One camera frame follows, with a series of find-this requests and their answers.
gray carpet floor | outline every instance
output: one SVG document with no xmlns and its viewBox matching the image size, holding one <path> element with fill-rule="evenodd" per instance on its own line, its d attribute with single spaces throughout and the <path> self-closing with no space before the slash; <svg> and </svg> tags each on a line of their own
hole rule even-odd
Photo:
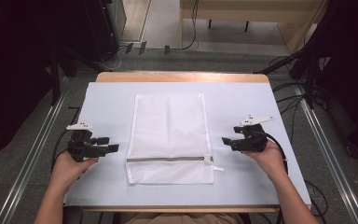
<svg viewBox="0 0 358 224">
<path fill-rule="evenodd" d="M 116 68 L 115 71 L 209 71 L 228 73 L 251 73 L 269 66 L 275 56 L 211 53 L 194 51 L 172 51 L 165 55 L 162 50 L 146 50 L 143 54 L 134 49 L 131 53 L 119 53 L 119 58 L 114 57 L 104 65 Z M 88 67 L 78 64 L 77 76 L 70 79 L 68 92 L 63 101 L 59 116 L 54 122 L 52 130 L 43 147 L 27 187 L 21 196 L 10 223 L 32 223 L 37 212 L 38 205 L 46 190 L 49 173 L 51 153 L 60 133 L 72 120 L 75 110 L 68 106 L 82 106 L 87 85 L 95 80 L 97 73 Z M 287 76 L 287 68 L 283 67 L 276 73 L 268 75 L 271 87 L 292 81 Z M 275 93 L 276 99 L 295 95 L 293 87 L 284 88 Z M 37 133 L 50 110 L 51 92 L 43 98 L 30 117 L 22 124 L 13 141 L 0 151 L 0 210 L 5 202 L 8 191 L 14 183 L 22 165 L 32 147 Z M 279 103 L 280 109 L 290 101 Z M 358 160 L 351 158 L 345 151 L 345 145 L 332 123 L 327 112 L 321 107 L 314 109 L 318 115 L 328 139 L 335 150 L 335 154 L 343 167 L 351 186 L 358 196 Z M 293 149 L 296 154 L 300 169 L 306 180 L 318 187 L 328 201 L 328 210 L 324 215 L 327 223 L 352 223 L 347 208 L 342 201 L 340 192 L 331 176 L 321 150 L 309 122 L 299 107 L 293 119 L 294 110 L 282 114 L 288 135 L 292 133 L 294 122 Z M 62 139 L 62 145 L 68 141 L 69 136 Z M 310 196 L 315 199 L 322 210 L 325 203 L 320 192 L 313 186 L 309 186 Z M 111 223 L 112 213 L 103 216 L 102 223 Z M 266 214 L 272 222 L 275 222 L 276 214 Z M 99 213 L 87 212 L 83 223 L 97 223 Z M 267 223 L 259 214 L 251 214 L 253 223 Z"/>
</svg>

floor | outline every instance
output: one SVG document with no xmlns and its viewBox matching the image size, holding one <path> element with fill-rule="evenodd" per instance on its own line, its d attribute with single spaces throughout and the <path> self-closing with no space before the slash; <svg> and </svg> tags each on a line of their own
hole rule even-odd
<svg viewBox="0 0 358 224">
<path fill-rule="evenodd" d="M 152 49 L 164 49 L 165 46 L 170 46 L 171 49 L 179 48 L 178 7 L 178 0 L 151 0 L 145 11 L 146 17 L 139 16 L 146 20 L 138 22 L 140 30 L 134 32 L 137 37 L 126 37 L 127 41 L 123 41 L 123 44 L 126 44 L 125 42 L 136 40 L 133 41 L 135 47 L 146 42 L 145 53 L 140 55 L 138 49 L 133 49 L 130 53 L 124 53 L 122 50 L 117 57 L 113 57 L 103 65 L 118 71 L 197 70 L 236 73 L 243 72 L 243 70 L 255 71 L 276 62 L 280 59 L 279 57 L 288 55 L 274 23 L 251 21 L 245 33 L 244 22 L 213 21 L 212 29 L 208 29 L 208 21 L 197 20 L 197 38 L 191 44 L 194 29 L 191 20 L 187 20 L 184 22 L 183 46 L 191 44 L 190 48 L 164 56 L 162 50 Z M 3 212 L 8 213 L 6 219 L 0 216 L 0 223 L 32 222 L 48 183 L 50 149 L 54 147 L 57 135 L 65 128 L 67 121 L 71 120 L 75 114 L 67 107 L 69 105 L 81 106 L 87 83 L 95 80 L 97 75 L 88 67 L 79 66 L 82 69 L 77 78 L 62 80 L 62 86 L 66 87 L 67 91 L 56 117 L 51 115 L 54 112 L 51 110 L 57 107 L 49 105 L 50 95 L 48 94 L 23 123 L 12 143 L 0 152 L 0 211 L 3 209 Z M 291 64 L 287 64 L 269 75 L 272 88 L 292 81 L 288 76 L 290 66 Z M 275 96 L 277 100 L 283 99 L 298 94 L 299 91 L 301 89 L 288 87 L 276 91 Z M 285 109 L 289 104 L 290 102 L 279 103 L 279 108 Z M 55 121 L 46 124 L 44 123 L 46 117 L 52 117 Z M 316 106 L 310 112 L 307 106 L 302 104 L 297 110 L 283 113 L 282 119 L 288 135 L 293 134 L 293 149 L 303 176 L 311 183 L 308 184 L 310 196 L 320 205 L 322 211 L 327 210 L 324 215 L 326 222 L 358 223 L 358 213 L 356 214 L 358 210 L 352 209 L 356 204 L 350 204 L 351 200 L 345 198 L 345 192 L 353 192 L 358 202 L 358 160 L 346 153 L 345 144 L 334 128 L 334 123 L 328 113 L 322 106 Z M 41 146 L 33 146 L 34 140 L 41 138 L 40 127 L 46 125 L 50 134 L 46 136 Z M 32 154 L 33 149 L 37 147 L 43 150 Z M 16 181 L 21 179 L 19 174 L 23 172 L 21 169 L 24 169 L 24 166 L 22 165 L 26 164 L 30 155 L 34 155 L 39 160 L 28 164 L 31 168 L 28 170 L 29 176 L 25 178 L 25 182 L 28 182 L 27 187 L 18 190 L 20 195 L 12 196 L 18 199 L 17 202 L 6 206 L 6 199 L 11 196 L 10 190 L 16 185 Z M 337 179 L 337 176 L 343 177 L 343 180 Z M 341 185 L 348 186 L 348 189 L 342 188 Z M 83 223 L 97 223 L 99 215 L 88 212 L 85 214 Z M 102 223 L 111 223 L 112 215 L 104 214 Z M 267 223 L 264 216 L 270 220 L 275 218 L 273 214 L 252 214 L 251 219 L 254 223 Z"/>
</svg>

electrical cable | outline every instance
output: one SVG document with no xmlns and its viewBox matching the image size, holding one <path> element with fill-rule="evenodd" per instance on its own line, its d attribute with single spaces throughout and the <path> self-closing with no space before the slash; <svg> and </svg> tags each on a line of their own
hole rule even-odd
<svg viewBox="0 0 358 224">
<path fill-rule="evenodd" d="M 109 72 L 113 72 L 114 70 L 118 69 L 118 68 L 121 66 L 121 58 L 120 58 L 120 56 L 119 56 L 118 54 L 119 54 L 122 50 L 124 50 L 124 48 L 123 48 L 123 49 L 120 49 L 120 50 L 116 53 L 117 58 L 118 58 L 118 65 L 117 65 L 116 67 L 111 68 L 111 67 L 108 67 L 108 66 L 104 65 L 103 63 L 99 63 L 99 65 L 102 66 L 102 67 L 104 67 L 104 68 L 106 68 L 107 70 L 109 70 Z"/>
<path fill-rule="evenodd" d="M 311 185 L 314 189 L 316 189 L 321 195 L 322 197 L 324 198 L 324 203 L 325 203 L 325 209 L 323 212 L 321 212 L 320 214 L 316 215 L 316 214 L 313 214 L 314 216 L 318 217 L 318 216 L 324 216 L 326 213 L 327 213 L 327 210 L 328 210 L 328 203 L 327 203 L 327 199 L 326 199 L 326 196 L 324 195 L 324 193 L 318 188 L 316 187 L 314 184 L 310 183 L 308 180 L 304 180 L 304 182 L 306 182 L 307 184 Z"/>
<path fill-rule="evenodd" d="M 191 43 L 185 48 L 181 48 L 181 49 L 174 48 L 174 49 L 170 49 L 170 50 L 185 50 L 185 49 L 189 49 L 194 44 L 194 42 L 196 41 L 196 38 L 197 38 L 196 22 L 197 22 L 198 11 L 199 11 L 199 0 L 195 0 L 194 1 L 194 6 L 193 6 L 193 12 L 192 12 L 192 16 L 191 16 L 191 20 L 192 20 L 192 23 L 193 23 L 193 30 L 194 30 L 194 36 L 193 36 L 193 40 L 191 41 Z M 135 48 L 135 49 L 166 50 L 166 49 L 156 49 L 156 48 L 139 48 L 139 47 L 133 47 L 133 48 Z"/>
<path fill-rule="evenodd" d="M 313 206 L 315 207 L 316 211 L 318 211 L 319 214 L 321 214 L 321 209 L 319 208 L 319 206 L 316 204 L 316 202 L 310 197 L 310 202 L 313 204 Z M 326 220 L 324 219 L 324 216 L 320 215 L 319 216 L 322 219 L 322 223 L 326 224 Z"/>
<path fill-rule="evenodd" d="M 276 87 L 276 90 L 275 90 L 275 91 L 277 91 L 277 90 L 279 90 L 279 89 L 281 89 L 281 88 L 283 88 L 283 87 L 290 86 L 290 85 L 291 85 L 290 83 L 282 84 L 282 85 Z M 314 97 L 320 97 L 320 95 L 318 94 L 318 92 L 316 92 L 316 94 L 312 94 L 312 96 L 314 96 Z M 294 109 L 295 109 L 294 112 L 293 112 L 293 117 L 292 117 L 292 131 L 291 131 L 291 137 L 290 137 L 290 143 L 291 143 L 291 144 L 293 144 L 293 139 L 294 139 L 294 126 L 295 126 L 296 110 L 297 110 L 297 108 L 298 108 L 299 103 L 304 99 L 304 97 L 305 97 L 304 94 L 303 94 L 303 95 L 294 95 L 294 96 L 289 96 L 289 97 L 286 97 L 286 98 L 283 98 L 283 99 L 277 101 L 277 103 L 279 103 L 279 102 L 282 102 L 282 101 L 285 101 L 285 100 L 289 100 L 289 99 L 292 99 L 292 98 L 297 98 L 297 99 L 295 99 L 295 100 L 293 101 L 293 102 L 296 102 L 295 105 L 290 106 L 290 105 L 293 103 L 293 102 L 292 102 L 291 104 L 289 104 L 289 106 L 287 106 L 287 107 L 281 112 L 281 114 L 282 114 L 282 113 L 284 113 L 285 111 L 287 111 L 287 110 L 290 109 L 290 108 L 294 108 Z M 312 205 L 315 207 L 315 209 L 316 209 L 317 212 L 318 212 L 318 214 L 313 214 L 313 213 L 312 213 L 312 214 L 313 214 L 314 216 L 316 216 L 316 217 L 320 217 L 321 220 L 322 220 L 322 222 L 323 222 L 323 224 L 326 223 L 325 218 L 324 218 L 324 215 L 327 213 L 327 210 L 328 210 L 328 202 L 327 202 L 327 199 L 326 199 L 324 193 L 323 193 L 318 187 L 316 187 L 314 184 L 310 183 L 309 181 L 304 180 L 304 182 L 307 183 L 307 184 L 309 184 L 309 185 L 311 185 L 311 186 L 313 186 L 319 193 L 321 193 L 322 197 L 324 198 L 324 203 L 325 203 L 325 209 L 324 209 L 324 211 L 321 211 L 320 207 L 317 205 L 317 203 L 316 203 L 311 197 L 310 197 L 310 200 L 311 200 Z"/>
<path fill-rule="evenodd" d="M 293 111 L 293 116 L 292 116 L 292 130 L 291 130 L 291 133 L 290 133 L 290 144 L 292 145 L 293 144 L 293 138 L 295 136 L 295 117 L 296 117 L 296 112 L 297 112 L 297 108 L 298 108 L 298 105 L 300 104 L 301 100 L 298 100 L 298 102 L 296 103 L 295 105 L 295 109 Z"/>
<path fill-rule="evenodd" d="M 62 152 L 60 152 L 60 154 L 59 154 L 58 156 L 56 156 L 58 145 L 60 144 L 60 142 L 61 142 L 63 136 L 64 136 L 67 132 L 68 132 L 68 130 L 65 129 L 65 131 L 63 131 L 63 132 L 60 134 L 60 136 L 58 137 L 58 140 L 57 140 L 57 142 L 56 142 L 56 144 L 55 144 L 55 146 L 54 146 L 53 153 L 52 153 L 52 157 L 51 157 L 51 172 L 53 172 L 54 164 L 55 164 L 55 161 L 56 161 L 57 157 L 58 157 L 60 154 L 63 153 L 63 151 L 62 151 Z"/>
<path fill-rule="evenodd" d="M 298 103 L 298 102 L 300 102 L 301 100 L 303 100 L 305 98 L 305 95 L 303 95 L 303 96 L 301 96 L 300 98 L 298 98 L 298 99 L 295 99 L 292 103 L 290 103 L 283 111 L 281 111 L 280 113 L 281 113 L 281 115 L 284 113 L 284 112 L 286 112 L 286 111 L 288 111 L 288 110 L 290 110 L 291 108 L 294 108 L 296 105 L 292 105 L 293 103 Z"/>
<path fill-rule="evenodd" d="M 271 220 L 269 220 L 269 218 L 266 215 L 264 215 L 262 213 L 257 213 L 257 214 L 260 215 L 262 218 L 264 218 L 268 224 L 272 224 Z"/>
<path fill-rule="evenodd" d="M 290 99 L 293 99 L 293 98 L 299 98 L 299 97 L 302 97 L 302 96 L 303 96 L 303 95 L 288 96 L 288 97 L 282 98 L 281 100 L 277 100 L 276 103 L 280 103 L 280 102 L 283 102 L 283 101 L 287 101 L 287 100 L 290 100 Z"/>
<path fill-rule="evenodd" d="M 282 160 L 283 160 L 283 166 L 284 166 L 284 170 L 286 171 L 287 174 L 289 174 L 289 169 L 287 166 L 287 159 L 286 159 L 286 155 L 284 154 L 283 148 L 281 147 L 281 144 L 279 144 L 279 142 L 269 133 L 261 133 L 261 132 L 255 132 L 255 131 L 251 131 L 249 133 L 257 133 L 260 135 L 265 135 L 267 138 L 269 138 L 270 140 L 272 140 L 279 148 L 281 155 L 282 155 Z M 278 213 L 278 217 L 277 217 L 277 224 L 279 223 L 284 223 L 283 220 L 283 215 L 282 215 L 282 209 L 280 209 L 279 213 Z"/>
<path fill-rule="evenodd" d="M 98 224 L 103 222 L 103 212 L 100 213 L 100 217 L 98 218 Z"/>
<path fill-rule="evenodd" d="M 74 114 L 74 116 L 72 117 L 72 120 L 71 120 L 71 122 L 70 122 L 70 125 L 72 125 L 72 124 L 75 123 L 75 120 L 76 120 L 76 118 L 77 118 L 77 116 L 78 116 L 78 114 L 79 114 L 79 112 L 80 112 L 80 108 L 81 108 L 81 107 L 78 107 L 78 106 L 68 106 L 68 108 L 69 108 L 69 109 L 75 109 L 75 110 L 76 110 L 76 112 L 75 112 L 75 114 Z M 54 148 L 53 148 L 53 153 L 52 153 L 52 156 L 51 156 L 51 172 L 53 172 L 54 164 L 55 164 L 55 161 L 57 160 L 57 158 L 58 158 L 64 151 L 66 151 L 66 149 L 68 149 L 68 148 L 66 148 L 65 150 L 63 150 L 62 152 L 60 152 L 60 153 L 56 156 L 57 150 L 58 150 L 58 146 L 60 145 L 60 142 L 61 142 L 63 136 L 64 136 L 67 132 L 68 132 L 68 130 L 65 129 L 65 130 L 60 134 L 60 136 L 58 137 L 58 139 L 57 139 L 57 141 L 56 141 L 56 144 L 55 144 L 55 146 L 54 146 Z"/>
<path fill-rule="evenodd" d="M 304 85 L 305 83 L 299 83 L 299 82 L 287 82 L 283 83 L 279 86 L 276 86 L 274 89 L 272 89 L 272 92 L 279 91 L 285 87 L 294 86 L 294 85 Z"/>
<path fill-rule="evenodd" d="M 269 61 L 269 66 L 271 66 L 272 62 L 274 62 L 275 60 L 280 59 L 280 58 L 285 58 L 285 57 L 287 57 L 287 56 L 278 56 L 278 57 L 276 57 L 276 58 L 273 58 L 271 61 Z M 291 71 L 291 69 L 287 66 L 287 64 L 285 64 L 284 66 L 286 67 L 286 69 L 287 69 L 288 72 Z"/>
</svg>

person's right hand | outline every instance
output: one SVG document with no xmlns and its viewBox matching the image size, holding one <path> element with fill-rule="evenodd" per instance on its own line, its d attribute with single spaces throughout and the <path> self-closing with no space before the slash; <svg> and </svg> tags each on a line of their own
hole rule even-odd
<svg viewBox="0 0 358 224">
<path fill-rule="evenodd" d="M 243 151 L 242 153 L 254 159 L 260 168 L 266 172 L 270 180 L 281 175 L 287 175 L 283 165 L 282 153 L 278 146 L 270 140 L 267 141 L 266 147 L 261 152 Z"/>
</svg>

black curtain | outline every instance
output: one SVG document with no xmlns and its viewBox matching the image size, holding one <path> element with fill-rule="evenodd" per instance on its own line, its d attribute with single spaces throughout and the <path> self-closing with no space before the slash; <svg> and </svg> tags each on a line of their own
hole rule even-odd
<svg viewBox="0 0 358 224">
<path fill-rule="evenodd" d="M 48 44 L 30 17 L 33 4 L 0 1 L 0 149 L 51 87 Z"/>
</svg>

